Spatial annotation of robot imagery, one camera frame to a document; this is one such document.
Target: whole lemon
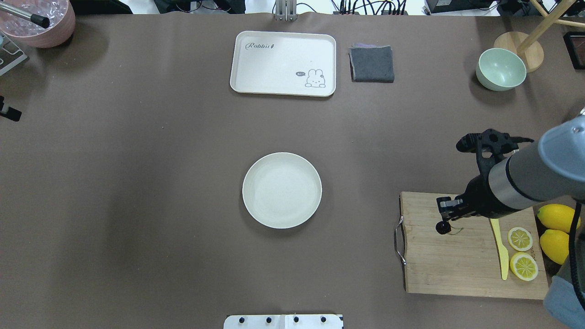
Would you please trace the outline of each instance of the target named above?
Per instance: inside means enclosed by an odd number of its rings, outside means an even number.
[[[569,233],[575,210],[564,204],[547,204],[542,206],[536,216],[542,225],[550,229],[558,229]],[[581,218],[577,221],[577,227],[581,226]]]
[[[558,229],[547,229],[541,236],[541,248],[548,258],[562,265],[569,256],[569,234]]]

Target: black frame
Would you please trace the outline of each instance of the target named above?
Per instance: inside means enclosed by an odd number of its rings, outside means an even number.
[[[573,43],[573,37],[583,37],[585,38],[585,32],[567,32],[563,39],[565,40],[565,45],[567,46],[567,51],[569,52],[569,56],[571,57],[571,62],[573,63],[573,67],[575,70],[585,70],[585,56],[579,60],[579,55],[577,54],[577,50],[575,49]]]

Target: lemon slice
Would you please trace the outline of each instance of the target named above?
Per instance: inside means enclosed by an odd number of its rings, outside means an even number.
[[[518,251],[532,248],[532,235],[525,228],[515,227],[508,231],[508,243]]]
[[[517,252],[512,256],[510,269],[515,276],[524,281],[532,281],[538,275],[536,261],[525,252]]]

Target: white plate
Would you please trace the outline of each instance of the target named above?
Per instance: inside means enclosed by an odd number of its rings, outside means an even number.
[[[242,186],[244,205],[255,220],[291,228],[308,220],[321,202],[321,178],[302,156],[278,152],[256,161]]]
[[[254,94],[330,96],[336,48],[330,35],[244,31],[236,37],[229,85]]]

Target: wooden cutting board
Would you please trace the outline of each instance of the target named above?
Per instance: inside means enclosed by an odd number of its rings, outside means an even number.
[[[522,281],[508,269],[502,280],[500,263],[490,221],[469,217],[452,222],[463,228],[456,235],[440,235],[435,225],[441,220],[436,198],[448,194],[402,192],[401,215],[404,217],[406,291],[409,293],[449,294],[457,296],[544,299],[548,283],[532,208],[500,218],[502,242],[510,258],[516,253],[508,243],[508,231],[524,227],[534,240],[527,251],[538,264],[538,276]]]

